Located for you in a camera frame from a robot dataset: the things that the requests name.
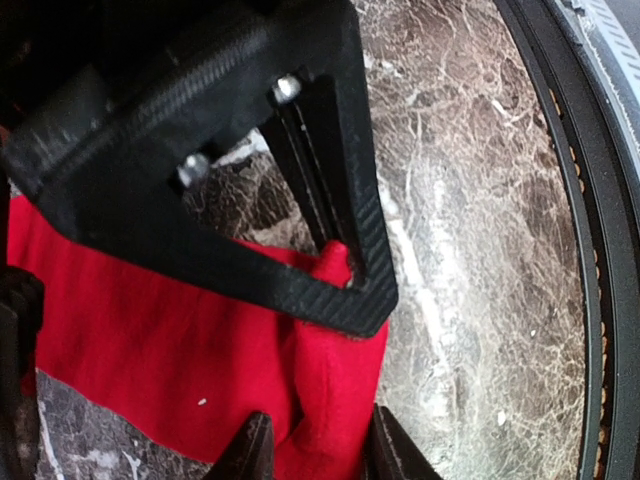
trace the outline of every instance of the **red cloth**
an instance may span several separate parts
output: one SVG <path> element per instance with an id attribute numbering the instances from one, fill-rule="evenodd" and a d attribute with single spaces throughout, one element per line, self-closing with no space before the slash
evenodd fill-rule
<path id="1" fill-rule="evenodd" d="M 349 279 L 339 243 L 320 258 L 251 248 L 336 285 Z M 183 284 L 70 243 L 25 199 L 11 204 L 9 258 L 46 285 L 37 366 L 152 440 L 215 462 L 263 411 L 279 480 L 358 477 L 387 326 L 354 340 Z"/>

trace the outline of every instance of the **black rubber trim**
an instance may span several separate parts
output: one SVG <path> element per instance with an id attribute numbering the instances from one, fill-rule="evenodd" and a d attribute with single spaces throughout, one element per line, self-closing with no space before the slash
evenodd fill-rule
<path id="1" fill-rule="evenodd" d="M 611 109 L 601 106 L 606 104 L 606 97 L 602 88 L 590 82 L 596 76 L 588 73 L 591 65 L 577 52 L 582 47 L 570 41 L 568 26 L 553 14 L 557 6 L 542 0 L 495 3 L 520 50 L 547 118 L 580 252 L 587 374 L 578 478 L 594 478 L 596 472 L 611 480 L 636 478 L 632 475 L 640 433 L 640 283 L 636 256 L 640 249 L 638 215 L 628 187 L 637 179 L 628 178 L 629 170 L 623 168 L 631 161 L 628 147 L 620 143 L 621 136 L 616 133 L 618 119 Z M 602 290 L 600 300 L 598 288 Z M 601 324 L 608 341 L 604 365 Z M 601 420 L 603 388 L 607 401 Z M 601 431 L 610 432 L 610 437 L 606 440 L 605 436 L 599 444 Z M 602 465 L 596 470 L 599 448 Z"/>

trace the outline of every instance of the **marble surface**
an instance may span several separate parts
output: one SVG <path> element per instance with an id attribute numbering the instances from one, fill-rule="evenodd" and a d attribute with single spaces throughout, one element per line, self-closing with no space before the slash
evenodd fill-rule
<path id="1" fill-rule="evenodd" d="M 401 301 L 379 390 L 445 479 L 575 476 L 582 293 L 568 203 L 489 0 L 358 1 Z M 231 236 L 312 251 L 258 135 L 187 204 Z M 41 479 L 197 479 L 206 466 L 39 376 Z"/>

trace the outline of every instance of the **screw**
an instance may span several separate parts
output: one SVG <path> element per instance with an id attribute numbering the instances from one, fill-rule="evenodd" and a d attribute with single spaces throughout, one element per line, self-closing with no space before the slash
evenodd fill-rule
<path id="1" fill-rule="evenodd" d="M 273 96 L 278 105 L 285 105 L 294 100 L 302 90 L 302 84 L 293 75 L 285 75 L 278 79 L 273 87 Z"/>
<path id="2" fill-rule="evenodd" d="M 184 188 L 190 188 L 209 175 L 209 159 L 203 153 L 197 152 L 185 158 L 182 165 L 178 165 L 178 178 Z"/>

